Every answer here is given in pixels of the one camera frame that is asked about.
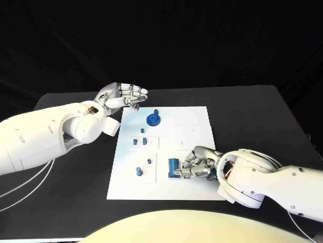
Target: black table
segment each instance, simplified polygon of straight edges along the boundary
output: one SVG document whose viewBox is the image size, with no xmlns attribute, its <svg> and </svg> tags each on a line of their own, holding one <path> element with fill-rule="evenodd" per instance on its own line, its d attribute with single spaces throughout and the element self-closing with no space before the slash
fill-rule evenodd
<svg viewBox="0 0 323 243">
<path fill-rule="evenodd" d="M 94 97 L 95 93 L 46 94 L 35 109 Z M 323 170 L 323 162 L 275 87 L 151 90 L 141 106 L 206 106 L 218 151 L 248 148 L 268 154 L 284 166 Z M 120 120 L 121 112 L 114 118 Z M 35 193 L 0 213 L 0 239 L 85 237 L 125 217 L 169 209 L 234 214 L 298 233 L 285 210 L 270 198 L 260 209 L 226 201 L 107 200 L 115 144 L 117 136 L 102 134 L 95 142 L 76 147 L 55 160 L 52 172 Z M 39 169 L 0 176 L 0 194 Z M 43 175 L 0 199 L 0 209 L 29 193 Z M 323 232 L 323 223 L 294 218 L 307 233 Z"/>
</svg>

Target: blue object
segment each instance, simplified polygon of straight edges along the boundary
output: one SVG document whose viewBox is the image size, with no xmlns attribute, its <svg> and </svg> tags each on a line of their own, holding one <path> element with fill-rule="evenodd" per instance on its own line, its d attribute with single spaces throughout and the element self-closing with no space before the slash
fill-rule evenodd
<svg viewBox="0 0 323 243">
<path fill-rule="evenodd" d="M 154 110 L 154 114 L 150 114 L 149 116 L 147 116 L 147 124 L 150 125 L 150 126 L 157 126 L 159 125 L 159 123 L 160 123 L 160 116 L 159 116 L 159 110 Z"/>
<path fill-rule="evenodd" d="M 180 176 L 174 174 L 174 170 L 179 169 L 179 160 L 177 158 L 169 159 L 169 178 L 179 178 Z"/>
<path fill-rule="evenodd" d="M 136 168 L 136 171 L 137 171 L 137 176 L 141 176 L 143 175 L 143 171 L 141 171 L 140 167 Z"/>
</svg>

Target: black background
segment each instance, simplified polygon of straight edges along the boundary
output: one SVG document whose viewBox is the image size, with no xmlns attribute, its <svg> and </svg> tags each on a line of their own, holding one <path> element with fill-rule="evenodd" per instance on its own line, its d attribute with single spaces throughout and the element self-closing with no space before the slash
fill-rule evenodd
<svg viewBox="0 0 323 243">
<path fill-rule="evenodd" d="M 323 155 L 323 1 L 0 0 L 0 120 L 110 82 L 274 85 Z"/>
</svg>

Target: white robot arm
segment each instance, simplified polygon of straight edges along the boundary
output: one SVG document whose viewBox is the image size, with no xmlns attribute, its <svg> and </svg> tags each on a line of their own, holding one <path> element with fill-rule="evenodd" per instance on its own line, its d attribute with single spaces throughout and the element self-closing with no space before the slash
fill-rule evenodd
<svg viewBox="0 0 323 243">
<path fill-rule="evenodd" d="M 111 83 L 94 101 L 38 110 L 0 123 L 0 175 L 33 168 L 91 143 L 101 132 L 114 136 L 120 122 L 107 117 L 124 106 L 138 110 L 147 90 Z"/>
<path fill-rule="evenodd" d="M 248 149 L 222 154 L 198 146 L 174 174 L 218 179 L 218 194 L 231 203 L 258 209 L 268 196 L 291 214 L 323 222 L 323 171 L 283 167 Z"/>
</svg>

